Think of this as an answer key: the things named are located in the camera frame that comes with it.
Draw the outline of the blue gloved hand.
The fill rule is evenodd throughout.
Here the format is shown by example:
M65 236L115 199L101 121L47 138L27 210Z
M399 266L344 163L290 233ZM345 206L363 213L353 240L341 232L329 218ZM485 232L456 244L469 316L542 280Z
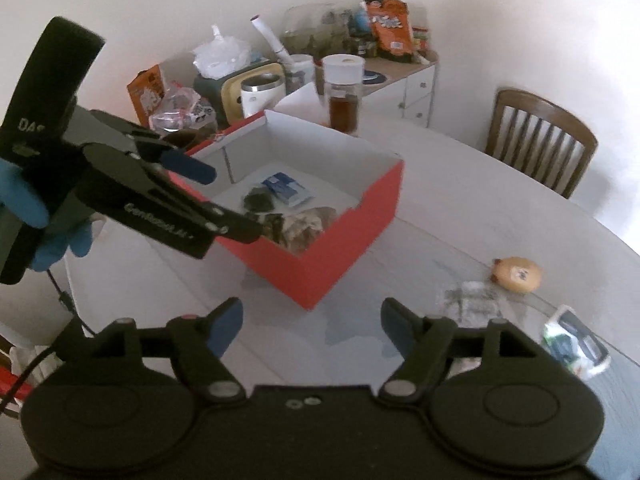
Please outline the blue gloved hand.
M1 161L1 203L32 228L44 229L48 225L47 208L22 178L21 168L4 159ZM82 222L69 231L45 237L30 257L29 267L35 272L48 270L69 249L76 257L85 257L92 242L92 223Z

